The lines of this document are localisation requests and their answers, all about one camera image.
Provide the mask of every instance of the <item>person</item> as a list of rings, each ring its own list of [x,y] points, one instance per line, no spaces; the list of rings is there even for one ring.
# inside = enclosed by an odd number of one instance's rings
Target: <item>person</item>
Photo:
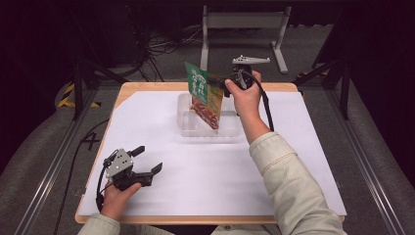
[[[259,72],[253,70],[253,75],[261,82]],[[254,83],[251,88],[241,90],[229,79],[225,84],[234,97],[235,109],[250,144],[250,155],[263,177],[272,201],[279,232],[346,234],[340,218],[328,208],[320,186],[297,153],[281,135],[272,132],[261,119],[258,109],[259,87]],[[139,188],[140,185],[132,185],[124,192],[119,192],[114,186],[109,187],[105,192],[101,214],[94,214],[88,218],[79,234],[118,234],[117,221],[129,197]],[[226,234],[226,231],[220,230],[217,234]],[[255,234],[255,231],[244,234]]]

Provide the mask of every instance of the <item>white sheet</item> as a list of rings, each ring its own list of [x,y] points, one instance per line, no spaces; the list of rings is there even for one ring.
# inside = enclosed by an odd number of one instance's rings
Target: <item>white sheet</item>
[[[101,155],[87,185],[79,215],[98,212],[95,197],[102,162],[115,149],[146,152],[134,171],[163,168],[153,185],[134,195],[124,215],[273,215],[262,178],[243,132],[232,139],[182,137],[176,124],[182,91],[136,92],[115,109]],[[329,207],[346,215],[332,172],[298,92],[267,92],[275,130],[299,153],[320,184]],[[267,123],[262,104],[261,116]]]

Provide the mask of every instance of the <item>snack bag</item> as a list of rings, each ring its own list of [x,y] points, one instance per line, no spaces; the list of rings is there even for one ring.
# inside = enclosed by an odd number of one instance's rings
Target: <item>snack bag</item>
[[[192,108],[212,129],[219,128],[224,90],[217,85],[217,76],[185,63]]]

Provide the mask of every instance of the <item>jacket sleeve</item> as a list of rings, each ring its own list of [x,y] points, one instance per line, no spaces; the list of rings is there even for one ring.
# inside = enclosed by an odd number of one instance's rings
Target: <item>jacket sleeve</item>
[[[86,220],[78,235],[117,235],[119,231],[118,221],[94,213]]]
[[[260,136],[251,144],[250,154],[282,234],[345,234],[320,186],[282,136],[275,132]]]

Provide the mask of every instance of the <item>finger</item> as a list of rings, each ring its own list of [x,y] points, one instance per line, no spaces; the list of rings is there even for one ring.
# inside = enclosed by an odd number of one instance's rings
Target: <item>finger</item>
[[[129,198],[131,198],[131,196],[133,196],[135,193],[137,193],[137,191],[140,188],[141,188],[141,184],[140,183],[135,183],[135,184],[129,186],[124,191],[122,191],[122,196],[126,197],[126,199],[129,199]]]
[[[256,80],[259,81],[259,83],[262,82],[262,76],[261,76],[261,74],[259,72],[253,70],[253,76],[256,78]]]
[[[242,90],[231,79],[226,79],[225,85],[229,92],[231,92],[234,96],[238,95],[238,92],[242,92]]]
[[[111,183],[110,181],[107,182],[107,184],[105,185],[105,193],[106,194],[111,194],[113,191],[118,191],[115,186],[113,185],[113,183]]]

